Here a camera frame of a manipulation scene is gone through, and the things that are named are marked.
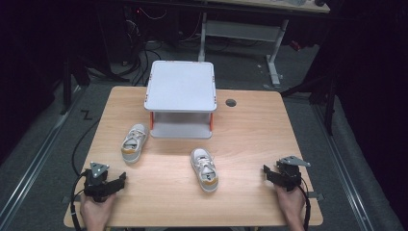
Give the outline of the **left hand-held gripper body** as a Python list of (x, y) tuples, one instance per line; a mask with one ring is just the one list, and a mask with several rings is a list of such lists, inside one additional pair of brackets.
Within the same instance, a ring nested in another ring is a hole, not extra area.
[(84, 193), (93, 198), (95, 202), (105, 202), (111, 194), (110, 186), (107, 182), (109, 166), (91, 162), (90, 169), (86, 170), (86, 181), (84, 183)]

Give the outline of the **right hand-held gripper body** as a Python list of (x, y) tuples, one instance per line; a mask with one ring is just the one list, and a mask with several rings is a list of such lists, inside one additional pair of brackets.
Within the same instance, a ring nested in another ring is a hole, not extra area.
[(283, 185), (288, 192), (301, 184), (300, 167), (309, 167), (311, 164), (295, 156), (282, 158), (276, 162), (276, 166), (283, 177)]

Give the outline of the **small grey yellow-heeled sneaker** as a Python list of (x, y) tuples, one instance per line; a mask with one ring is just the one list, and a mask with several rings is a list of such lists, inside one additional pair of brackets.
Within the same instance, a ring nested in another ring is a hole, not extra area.
[(218, 186), (218, 175), (212, 155), (204, 148), (195, 148), (191, 152), (191, 166), (201, 189), (206, 193), (214, 192)]
[(139, 160), (148, 132), (148, 128), (143, 124), (135, 124), (130, 129), (121, 145), (122, 158), (126, 163), (135, 163)]

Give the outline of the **white shoe rack orange posts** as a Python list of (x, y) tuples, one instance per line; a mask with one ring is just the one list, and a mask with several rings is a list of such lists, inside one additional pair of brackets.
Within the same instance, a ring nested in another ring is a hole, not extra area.
[(156, 61), (144, 109), (153, 138), (209, 139), (217, 109), (214, 66), (207, 62)]

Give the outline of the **person's left hand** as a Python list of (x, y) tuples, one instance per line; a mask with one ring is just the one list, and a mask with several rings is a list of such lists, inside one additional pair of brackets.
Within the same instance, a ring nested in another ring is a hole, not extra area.
[(107, 197), (105, 202), (95, 202), (91, 196), (81, 195), (80, 213), (88, 231), (104, 231), (112, 214), (116, 194)]

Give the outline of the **person's right hand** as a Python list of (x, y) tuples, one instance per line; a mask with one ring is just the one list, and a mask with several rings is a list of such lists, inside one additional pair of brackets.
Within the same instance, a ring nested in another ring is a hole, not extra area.
[(302, 210), (305, 198), (300, 189), (288, 192), (285, 188), (275, 186), (279, 207), (290, 231), (305, 231)]

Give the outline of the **black stand leg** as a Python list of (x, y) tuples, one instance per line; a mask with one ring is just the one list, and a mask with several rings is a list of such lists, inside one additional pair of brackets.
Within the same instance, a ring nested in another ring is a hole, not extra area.
[(309, 91), (309, 102), (312, 105), (324, 104), (325, 112), (323, 126), (326, 132), (332, 136), (332, 119), (335, 113), (335, 95), (337, 89), (337, 77), (334, 75), (320, 76), (310, 80), (305, 80), (301, 84), (281, 92), (282, 97), (287, 97), (296, 92)]
[(90, 78), (87, 71), (86, 59), (81, 56), (68, 57), (64, 61), (63, 73), (63, 110), (62, 114), (66, 114), (72, 105), (72, 79), (75, 79), (79, 86), (87, 87), (90, 83)]

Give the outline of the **white-framed background desk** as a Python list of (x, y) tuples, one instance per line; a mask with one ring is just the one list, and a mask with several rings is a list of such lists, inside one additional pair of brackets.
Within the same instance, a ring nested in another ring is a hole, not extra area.
[[(306, 13), (307, 15), (327, 15), (330, 8), (325, 0), (201, 0), (205, 7), (240, 7), (244, 10), (271, 10), (276, 13)], [(233, 19), (211, 19), (203, 13), (201, 18), (200, 50), (198, 60), (206, 58), (206, 37), (244, 39), (272, 42), (273, 48), (266, 55), (269, 76), (275, 87), (280, 86), (281, 76), (276, 71), (275, 59), (286, 34), (289, 19), (284, 17), (279, 26), (235, 22)]]

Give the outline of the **metal floor rail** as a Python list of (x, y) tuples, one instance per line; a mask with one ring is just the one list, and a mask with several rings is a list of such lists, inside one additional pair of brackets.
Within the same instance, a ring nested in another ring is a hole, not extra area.
[(342, 184), (344, 193), (346, 195), (348, 204), (355, 216), (361, 231), (374, 231), (370, 217), (362, 201), (361, 195), (347, 170), (346, 164), (342, 158), (340, 149), (335, 142), (335, 139), (327, 131), (324, 124), (324, 116), (320, 106), (311, 106), (315, 117), (317, 118), (320, 129), (325, 136), (326, 142), (329, 146), (329, 153), (334, 163), (335, 170), (338, 174), (339, 180)]
[(76, 87), (71, 106), (64, 93), (29, 126), (6, 162), (0, 166), (0, 230), (40, 225), (62, 226), (75, 180), (70, 156), (75, 142), (68, 123), (79, 108), (85, 87)]

